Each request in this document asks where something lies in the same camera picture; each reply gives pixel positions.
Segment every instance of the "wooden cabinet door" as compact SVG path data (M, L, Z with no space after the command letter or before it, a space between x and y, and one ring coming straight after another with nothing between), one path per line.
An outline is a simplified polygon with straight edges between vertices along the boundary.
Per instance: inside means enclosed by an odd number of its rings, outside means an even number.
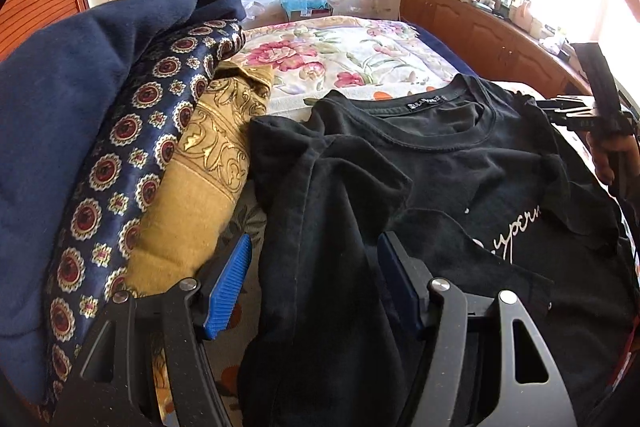
M507 64L505 80L527 84L546 98L561 94L566 84L566 74L553 57L531 42L516 45Z
M463 60L468 20L462 14L463 4L457 0L433 1L433 24L427 28Z
M475 14L468 28L462 59L478 76L487 80L507 80L506 56L510 35L492 18Z
M417 24L427 31L433 25L433 3L431 0L401 0L400 18L403 21Z

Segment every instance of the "pink flower print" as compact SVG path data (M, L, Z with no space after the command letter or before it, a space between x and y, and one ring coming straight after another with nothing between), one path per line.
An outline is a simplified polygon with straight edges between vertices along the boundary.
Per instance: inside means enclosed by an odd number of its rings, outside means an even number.
M406 27L399 22L378 21L376 26L367 30L371 37L388 35L391 37L400 36L405 32Z
M304 80L320 80L324 78L324 65L322 62L308 62L300 68L298 76Z
M285 23L283 23L283 24L276 24L276 25L273 25L273 26L271 26L271 28L270 28L270 29L271 29L271 30L274 30L274 31L278 31L278 30L288 30L289 28L293 28L293 27L295 27L295 26L296 26L296 23L295 23L295 22L285 22Z
M373 49L378 53L383 53L385 55L388 55L389 57L401 57L402 55L404 55L403 51L397 50L391 46L380 46L380 44L374 44Z
M342 73L338 73L338 80L334 82L334 86L364 86L364 80L359 73L349 73L348 71L343 71Z
M251 50L246 63L249 66L270 64L280 71L297 70L305 65L302 55L316 57L318 53L301 42L266 42Z

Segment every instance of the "wooden cabinet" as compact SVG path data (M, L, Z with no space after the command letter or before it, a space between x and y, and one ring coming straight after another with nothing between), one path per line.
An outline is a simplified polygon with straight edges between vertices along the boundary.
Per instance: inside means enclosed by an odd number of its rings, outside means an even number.
M507 62L510 79L517 79L517 82L532 87L535 85L536 89L543 94L555 91L558 94L563 93L566 88L566 75L547 57L546 51L539 46L533 48L520 44Z
M429 0L402 0L406 6L420 6L414 16L414 24L427 28L433 26L433 3Z
M483 78L507 80L506 63L512 53L508 49L509 39L509 32L501 26L488 24L484 19L470 20L465 46L459 55L466 57L467 64L475 64L473 70Z
M439 28L438 38L456 54L465 47L464 14L460 7L451 3L433 2L433 28Z
M550 98L587 81L516 26L459 0L402 0L400 18L434 34L479 76L522 82Z

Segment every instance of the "metal screw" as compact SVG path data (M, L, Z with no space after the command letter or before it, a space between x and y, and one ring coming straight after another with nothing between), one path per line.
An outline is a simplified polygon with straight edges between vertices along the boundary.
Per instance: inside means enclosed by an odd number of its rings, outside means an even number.
M505 304L515 304L518 302L518 296L511 290L502 290L500 292L500 300Z
M129 292L119 291L113 294L113 302L116 304L122 304L129 299Z
M182 279L180 281L180 289L185 292L190 292L191 290L195 289L197 285L198 282L191 277L187 277L187 279Z
M446 279L442 279L438 277L431 281L431 287L438 292L446 292L449 288L451 288L451 284Z

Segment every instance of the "black t-shirt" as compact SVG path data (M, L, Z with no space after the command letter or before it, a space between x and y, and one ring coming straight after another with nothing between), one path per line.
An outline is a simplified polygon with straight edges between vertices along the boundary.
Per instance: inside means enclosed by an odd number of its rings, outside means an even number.
M635 315L617 206L530 97L457 75L383 102L336 91L304 124L250 124L268 223L262 309L239 374L247 427L395 425L420 344L376 261L394 230L463 291L517 293L578 421L601 396Z

